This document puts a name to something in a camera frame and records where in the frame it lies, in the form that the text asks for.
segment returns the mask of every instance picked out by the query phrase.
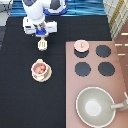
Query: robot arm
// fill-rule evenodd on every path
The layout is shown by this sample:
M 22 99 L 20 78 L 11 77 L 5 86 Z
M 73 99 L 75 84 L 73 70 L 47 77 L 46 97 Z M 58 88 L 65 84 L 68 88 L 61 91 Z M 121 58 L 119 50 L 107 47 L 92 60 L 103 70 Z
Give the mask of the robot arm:
M 45 24 L 48 33 L 57 32 L 57 23 L 45 22 L 43 9 L 49 9 L 51 12 L 60 12 L 63 10 L 65 0 L 22 0 L 27 17 L 23 19 L 23 27 L 26 34 L 36 33 L 36 29 Z

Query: ceramic mug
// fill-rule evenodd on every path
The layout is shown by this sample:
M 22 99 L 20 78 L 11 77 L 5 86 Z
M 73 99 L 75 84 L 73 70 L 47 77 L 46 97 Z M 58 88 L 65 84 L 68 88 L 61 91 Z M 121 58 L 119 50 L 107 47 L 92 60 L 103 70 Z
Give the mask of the ceramic mug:
M 45 65 L 45 71 L 41 74 L 39 74 L 38 72 L 41 70 L 40 66 L 41 65 Z M 47 74 L 48 72 L 48 65 L 42 60 L 42 59 L 38 59 L 31 68 L 32 71 L 32 75 L 38 80 L 41 81 L 45 78 L 45 74 Z

